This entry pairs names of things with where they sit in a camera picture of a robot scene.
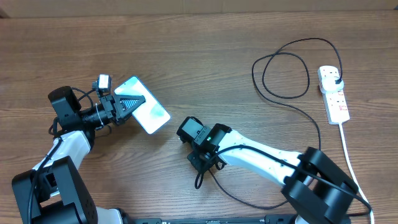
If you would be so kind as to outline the smartphone with teal screen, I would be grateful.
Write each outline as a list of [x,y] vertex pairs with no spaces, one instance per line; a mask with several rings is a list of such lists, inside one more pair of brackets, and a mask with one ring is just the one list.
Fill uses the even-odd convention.
[[132,112],[133,117],[148,134],[155,133],[171,118],[149,89],[136,76],[118,86],[116,95],[143,96],[145,102]]

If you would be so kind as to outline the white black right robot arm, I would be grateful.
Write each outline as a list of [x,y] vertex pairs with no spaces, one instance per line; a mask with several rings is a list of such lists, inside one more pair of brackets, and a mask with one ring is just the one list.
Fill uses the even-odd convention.
[[313,147],[304,153],[275,149],[224,124],[205,126],[193,116],[185,118],[177,135],[193,149],[188,160],[198,172],[196,189],[211,167],[249,169],[281,188],[282,195],[297,212],[297,223],[342,223],[358,193],[357,184]]

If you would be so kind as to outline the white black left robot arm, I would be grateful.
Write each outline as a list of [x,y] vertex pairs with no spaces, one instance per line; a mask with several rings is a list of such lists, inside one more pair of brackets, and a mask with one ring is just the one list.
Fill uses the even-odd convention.
[[86,110],[70,86],[49,93],[57,114],[49,129],[53,146],[40,163],[12,180],[23,223],[133,223],[120,208],[97,207],[78,173],[93,148],[96,131],[109,123],[125,123],[146,101],[141,94],[109,91],[98,90],[101,103]]

